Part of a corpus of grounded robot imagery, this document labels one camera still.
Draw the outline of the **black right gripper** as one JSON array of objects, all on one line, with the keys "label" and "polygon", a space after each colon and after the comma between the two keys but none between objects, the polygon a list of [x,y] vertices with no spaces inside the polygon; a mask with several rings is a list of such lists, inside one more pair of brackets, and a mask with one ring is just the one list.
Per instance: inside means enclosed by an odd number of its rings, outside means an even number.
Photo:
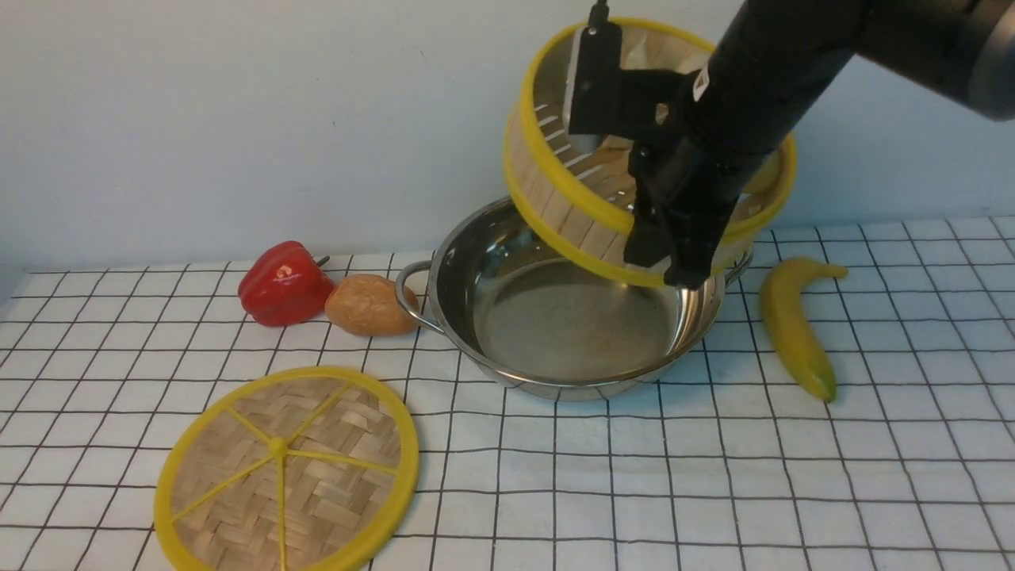
[{"label": "black right gripper", "polygon": [[713,274],[714,254],[750,179],[750,162],[686,135],[634,141],[628,173],[635,181],[634,224],[624,263],[668,263],[665,285],[699,289]]}]

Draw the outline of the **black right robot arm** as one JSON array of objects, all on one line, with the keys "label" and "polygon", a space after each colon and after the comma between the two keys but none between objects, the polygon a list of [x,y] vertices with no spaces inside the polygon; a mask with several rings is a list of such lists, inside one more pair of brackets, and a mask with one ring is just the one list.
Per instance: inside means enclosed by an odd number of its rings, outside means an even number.
[{"label": "black right robot arm", "polygon": [[645,69],[667,105],[635,141],[624,263],[697,288],[749,183],[860,56],[994,121],[1013,118],[1011,1],[746,1],[700,69]]}]

